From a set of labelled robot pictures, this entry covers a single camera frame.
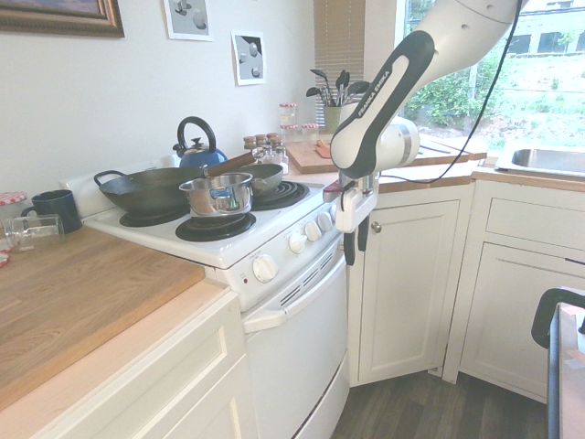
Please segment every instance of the window blind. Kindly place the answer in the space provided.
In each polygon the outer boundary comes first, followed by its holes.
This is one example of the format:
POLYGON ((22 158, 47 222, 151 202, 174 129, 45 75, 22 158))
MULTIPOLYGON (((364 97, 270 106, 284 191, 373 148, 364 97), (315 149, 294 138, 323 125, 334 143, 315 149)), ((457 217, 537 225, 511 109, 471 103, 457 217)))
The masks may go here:
MULTIPOLYGON (((314 63, 324 71, 336 92, 341 70, 349 71, 350 83, 364 79, 364 22, 366 0, 314 0, 314 63)), ((325 81, 315 76, 315 86, 325 81)), ((324 125, 323 102, 317 95, 317 122, 324 125)))

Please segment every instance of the wooden floor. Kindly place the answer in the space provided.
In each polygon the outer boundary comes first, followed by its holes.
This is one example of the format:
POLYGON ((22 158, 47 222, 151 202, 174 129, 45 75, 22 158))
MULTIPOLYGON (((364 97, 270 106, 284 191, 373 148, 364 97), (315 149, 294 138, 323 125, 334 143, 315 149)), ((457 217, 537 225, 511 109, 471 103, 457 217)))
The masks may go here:
POLYGON ((546 439, 545 404, 459 374, 355 387, 332 439, 546 439))

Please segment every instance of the frying pan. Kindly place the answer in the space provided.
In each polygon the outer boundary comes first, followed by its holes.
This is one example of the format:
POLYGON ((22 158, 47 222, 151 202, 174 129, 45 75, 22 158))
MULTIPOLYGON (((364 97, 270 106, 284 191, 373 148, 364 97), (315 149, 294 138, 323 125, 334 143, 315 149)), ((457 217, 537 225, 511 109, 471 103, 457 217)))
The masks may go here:
POLYGON ((130 175, 120 171, 104 171, 96 174, 93 181, 100 187, 103 195, 131 216, 155 217, 182 208, 188 209, 185 193, 179 190, 182 183, 196 178, 217 177, 250 163, 254 163, 254 156, 247 153, 206 169, 168 167, 148 169, 130 175), (111 174, 119 177, 105 183, 100 182, 101 177, 111 174))
POLYGON ((262 195, 281 184, 284 170, 280 165, 262 164, 244 166, 238 172, 252 174, 252 193, 262 195))

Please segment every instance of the framed picture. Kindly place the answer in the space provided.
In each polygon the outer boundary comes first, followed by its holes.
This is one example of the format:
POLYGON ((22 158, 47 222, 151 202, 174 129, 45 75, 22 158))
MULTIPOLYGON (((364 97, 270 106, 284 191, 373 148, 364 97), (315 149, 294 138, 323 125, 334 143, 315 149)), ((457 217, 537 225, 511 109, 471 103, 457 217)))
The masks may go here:
POLYGON ((213 41, 207 0, 163 0, 168 37, 213 41))
POLYGON ((0 30, 124 36, 118 0, 0 0, 0 30))
POLYGON ((266 82, 266 46, 261 32, 231 31, 238 85, 266 82))

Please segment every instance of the stove control knob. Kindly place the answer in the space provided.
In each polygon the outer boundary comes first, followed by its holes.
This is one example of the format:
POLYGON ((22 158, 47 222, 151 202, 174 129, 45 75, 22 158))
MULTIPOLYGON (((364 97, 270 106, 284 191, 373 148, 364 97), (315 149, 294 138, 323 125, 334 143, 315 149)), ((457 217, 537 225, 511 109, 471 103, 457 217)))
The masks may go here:
POLYGON ((267 284, 278 274, 278 265, 268 254, 261 254, 252 264, 252 271, 263 284, 267 284))
POLYGON ((304 250, 304 245, 307 242, 306 235, 302 235, 298 231, 294 232, 289 238, 289 247, 296 254, 300 254, 304 250))
POLYGON ((333 221, 335 221, 335 218, 337 217, 337 204, 332 204, 331 207, 329 208, 329 215, 331 215, 331 218, 333 218, 333 221))
POLYGON ((319 224, 319 229, 322 231, 330 231, 333 228, 331 215, 328 213, 320 213, 317 217, 317 224, 319 224))
POLYGON ((304 226, 304 232, 310 242, 315 242, 323 236, 321 229, 319 229, 319 226, 317 226, 317 223, 314 221, 307 222, 307 225, 304 226))

